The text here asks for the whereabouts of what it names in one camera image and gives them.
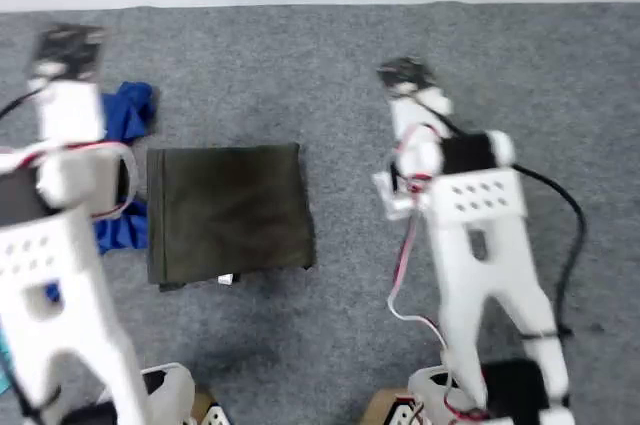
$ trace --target carpet floor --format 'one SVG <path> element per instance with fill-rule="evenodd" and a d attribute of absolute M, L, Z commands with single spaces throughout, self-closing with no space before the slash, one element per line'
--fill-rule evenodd
<path fill-rule="evenodd" d="M 375 75 L 383 60 L 428 60 L 463 127 L 503 130 L 521 163 L 565 185 L 590 236 L 567 299 L 566 358 L 577 423 L 632 423 L 640 390 L 640 5 L 280 6 L 0 14 L 1 102 L 25 89 L 37 31 L 50 20 L 105 26 L 101 86 L 160 92 L 148 147 L 303 147 L 317 262 L 159 293 L 145 253 L 104 268 L 141 366 L 178 361 L 238 425 L 352 424 L 374 392 L 439 362 L 437 342 L 386 309 L 403 223 L 385 220 L 371 174 L 392 145 Z M 36 139 L 32 106 L 0 123 L 2 145 Z M 523 179 L 540 281 L 552 294 L 575 230 L 551 190 Z M 426 240 L 398 302 L 435 315 Z M 487 307 L 483 358 L 521 353 Z M 100 387 L 64 358 L 75 403 Z M 10 393 L 0 421 L 18 423 Z"/>

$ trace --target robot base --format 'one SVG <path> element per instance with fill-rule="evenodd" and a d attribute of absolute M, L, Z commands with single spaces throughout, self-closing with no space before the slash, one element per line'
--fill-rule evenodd
<path fill-rule="evenodd" d="M 522 362 L 515 361 L 513 363 L 521 364 Z M 489 375 L 494 374 L 496 370 L 498 370 L 498 373 L 501 373 L 499 371 L 500 369 L 504 369 L 505 365 L 511 367 L 511 364 L 512 362 L 500 362 L 483 366 L 483 370 Z M 493 390 L 490 384 L 488 384 L 490 393 L 489 409 L 492 417 L 474 422 L 459 419 L 451 413 L 444 404 L 444 397 L 447 391 L 446 383 L 447 369 L 444 366 L 423 368 L 409 378 L 409 392 L 416 398 L 416 401 L 424 403 L 424 408 L 419 414 L 423 424 L 450 425 L 451 423 L 477 423 L 484 425 L 518 425 L 519 420 L 514 421 L 510 416 L 501 416 L 504 410 L 499 410 L 501 408 L 499 403 L 495 406 L 496 410 L 494 412 L 494 407 L 491 405 Z M 513 383 L 505 384 L 504 381 L 502 381 L 502 383 L 507 387 L 513 385 Z M 458 410 L 467 410 L 473 407 L 473 402 L 455 385 L 449 392 L 448 402 Z M 573 415 L 563 406 L 551 406 L 550 408 L 540 410 L 538 419 L 540 425 L 575 424 Z"/>

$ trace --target white wire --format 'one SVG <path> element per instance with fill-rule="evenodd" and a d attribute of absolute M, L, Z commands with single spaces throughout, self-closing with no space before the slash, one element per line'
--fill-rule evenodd
<path fill-rule="evenodd" d="M 138 167 L 136 166 L 136 159 L 133 156 L 133 152 L 131 149 L 120 142 L 98 142 L 91 145 L 86 145 L 80 147 L 81 150 L 113 150 L 120 156 L 124 165 L 127 169 L 127 174 L 129 176 L 129 186 L 127 189 L 127 197 L 124 202 L 119 204 L 113 210 L 109 210 L 105 213 L 98 213 L 92 215 L 92 218 L 95 220 L 110 220 L 114 218 L 118 218 L 122 211 L 131 205 L 131 202 L 135 198 L 136 190 L 138 189 Z"/>
<path fill-rule="evenodd" d="M 438 327 L 428 318 L 425 318 L 421 315 L 402 315 L 398 313 L 396 307 L 394 305 L 395 299 L 400 292 L 400 288 L 402 288 L 402 283 L 404 281 L 404 276 L 407 272 L 407 265 L 409 262 L 409 255 L 411 254 L 411 249 L 413 248 L 413 242 L 416 238 L 417 231 L 417 221 L 418 221 L 419 212 L 416 210 L 411 214 L 409 218 L 409 228 L 407 230 L 407 237 L 405 242 L 402 245 L 402 249 L 400 251 L 400 257 L 398 260 L 398 272 L 397 277 L 394 282 L 393 288 L 391 289 L 391 293 L 387 297 L 387 306 L 389 307 L 389 311 L 399 320 L 405 322 L 420 322 L 424 323 L 427 327 L 431 329 L 431 331 L 435 334 L 435 336 L 440 341 L 440 345 L 444 351 L 447 350 L 447 342 L 445 341 L 442 333 L 438 330 Z"/>

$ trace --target cable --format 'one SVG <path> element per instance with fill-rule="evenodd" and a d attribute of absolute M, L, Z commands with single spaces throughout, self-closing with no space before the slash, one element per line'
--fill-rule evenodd
<path fill-rule="evenodd" d="M 40 87 L 29 93 L 25 93 L 24 95 L 21 95 L 15 100 L 12 100 L 11 102 L 9 102 L 9 104 L 5 105 L 5 107 L 2 110 L 0 110 L 0 120 L 2 120 L 4 117 L 9 115 L 9 113 L 11 113 L 13 110 L 15 110 L 20 105 L 22 105 L 26 100 L 40 93 L 42 90 L 44 90 L 47 87 L 47 85 L 48 85 L 48 82 L 43 87 Z"/>
<path fill-rule="evenodd" d="M 467 132 L 462 130 L 460 127 L 456 126 L 448 117 L 442 115 L 441 113 L 433 110 L 427 104 L 422 102 L 415 94 L 410 95 L 413 100 L 423 107 L 425 110 L 435 115 L 438 120 L 444 123 L 449 130 L 457 135 L 467 135 Z M 569 255 L 562 267 L 562 271 L 560 272 L 560 278 L 556 283 L 556 291 L 555 291 L 555 303 L 554 303 L 554 314 L 556 316 L 556 326 L 558 328 L 558 335 L 562 340 L 564 337 L 573 335 L 573 331 L 569 328 L 564 322 L 564 305 L 567 294 L 567 288 L 569 286 L 569 281 L 571 279 L 571 274 L 573 273 L 577 263 L 578 257 L 582 252 L 582 248 L 584 247 L 585 238 L 587 235 L 587 219 L 584 215 L 584 211 L 580 204 L 578 204 L 577 200 L 573 198 L 573 196 L 559 183 L 554 181 L 553 179 L 542 175 L 530 168 L 524 167 L 520 164 L 514 163 L 513 169 L 521 173 L 522 175 L 526 175 L 528 177 L 533 178 L 534 180 L 538 180 L 541 183 L 544 183 L 551 189 L 553 189 L 556 193 L 558 193 L 571 207 L 574 214 L 576 215 L 577 220 L 577 230 L 576 235 L 573 239 L 573 243 L 571 244 L 571 248 L 569 249 Z"/>
<path fill-rule="evenodd" d="M 22 416 L 31 419 L 36 425 L 45 425 L 44 420 L 42 419 L 42 411 L 60 397 L 60 393 L 62 392 L 61 387 L 56 387 L 52 395 L 41 406 L 34 407 L 27 398 L 27 395 L 24 393 L 22 386 L 13 373 L 13 370 L 11 370 L 7 357 L 5 357 L 5 354 L 2 352 L 0 352 L 0 367 L 2 368 L 4 375 L 7 377 L 7 380 L 9 380 L 11 389 L 18 399 L 18 405 L 20 406 L 20 413 Z"/>
<path fill-rule="evenodd" d="M 413 413 L 409 417 L 409 421 L 407 422 L 407 425 L 411 425 L 413 423 L 413 421 L 416 419 L 416 417 L 422 411 L 422 409 L 424 409 L 424 402 L 418 402 L 416 404 L 416 408 L 413 409 Z"/>
<path fill-rule="evenodd" d="M 127 174 L 129 175 L 129 184 L 127 187 L 127 196 L 121 204 L 115 206 L 109 211 L 96 213 L 91 215 L 91 218 L 94 220 L 109 220 L 113 218 L 117 218 L 120 216 L 120 213 L 131 205 L 131 202 L 135 198 L 136 190 L 138 189 L 138 167 L 136 166 L 136 159 L 133 156 L 133 152 L 131 149 L 125 145 L 124 143 L 116 142 L 116 141 L 103 141 L 89 144 L 77 144 L 71 145 L 68 148 L 70 149 L 102 149 L 114 150 L 120 158 L 124 162 L 124 165 L 127 169 Z"/>
<path fill-rule="evenodd" d="M 413 242 L 416 238 L 416 230 L 417 230 L 417 221 L 418 221 L 419 212 L 414 211 L 409 218 L 409 224 L 407 226 L 407 232 L 405 234 L 405 238 L 402 242 L 402 246 L 400 247 L 400 252 L 398 254 L 398 260 L 396 264 L 396 270 L 394 273 L 393 279 L 393 287 L 391 289 L 391 293 L 387 297 L 387 306 L 389 310 L 393 314 L 394 317 L 399 320 L 405 322 L 420 322 L 424 323 L 427 327 L 431 329 L 431 331 L 435 334 L 435 336 L 440 341 L 440 345 L 443 350 L 447 350 L 447 342 L 445 341 L 442 333 L 438 329 L 438 326 L 429 318 L 423 317 L 421 315 L 401 315 L 395 308 L 394 302 L 400 288 L 402 287 L 402 282 L 404 281 L 404 276 L 407 272 L 407 265 L 409 262 L 409 255 L 411 254 L 411 249 L 413 248 Z"/>

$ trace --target red wire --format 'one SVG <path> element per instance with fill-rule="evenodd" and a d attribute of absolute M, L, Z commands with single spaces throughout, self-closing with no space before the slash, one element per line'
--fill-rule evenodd
<path fill-rule="evenodd" d="M 481 422 L 482 420 L 486 420 L 489 418 L 489 414 L 487 412 L 483 412 L 482 410 L 477 411 L 462 411 L 455 408 L 453 405 L 449 403 L 447 398 L 447 394 L 444 395 L 444 406 L 447 407 L 447 410 L 451 412 L 458 420 L 467 420 L 469 422 Z"/>
<path fill-rule="evenodd" d="M 77 150 L 77 149 L 80 149 L 80 148 L 86 148 L 86 147 L 90 147 L 92 145 L 98 145 L 98 144 L 102 144 L 102 143 L 121 143 L 121 142 L 118 142 L 117 140 L 101 140 L 101 141 L 98 141 L 98 142 L 70 143 L 70 144 L 65 145 L 64 148 L 67 149 L 67 150 Z M 25 158 L 22 159 L 22 161 L 18 165 L 18 168 L 28 167 L 29 165 L 31 165 L 31 163 L 34 160 L 37 160 L 42 155 L 44 155 L 46 152 L 47 152 L 46 150 L 41 150 L 41 151 L 38 151 L 38 152 L 30 153 L 29 155 L 27 155 Z M 113 207 L 111 210 L 109 210 L 107 212 L 94 213 L 94 214 L 91 215 L 91 218 L 100 218 L 100 217 L 104 217 L 106 215 L 110 215 L 110 214 L 112 214 L 114 212 L 117 212 L 120 208 L 122 208 L 122 204 Z"/>
<path fill-rule="evenodd" d="M 398 146 L 396 147 L 396 152 L 400 153 L 404 147 L 407 146 L 407 143 L 409 142 L 409 139 L 413 136 L 413 134 L 416 132 L 416 130 L 418 130 L 420 127 L 426 127 L 429 130 L 431 130 L 433 132 L 433 134 L 437 137 L 437 138 L 442 138 L 440 136 L 440 134 L 438 133 L 438 130 L 436 130 L 436 127 L 434 127 L 433 125 L 429 124 L 429 123 L 416 123 L 412 126 L 412 128 L 405 132 L 404 137 L 402 137 L 402 140 L 400 141 L 400 143 L 398 144 Z"/>

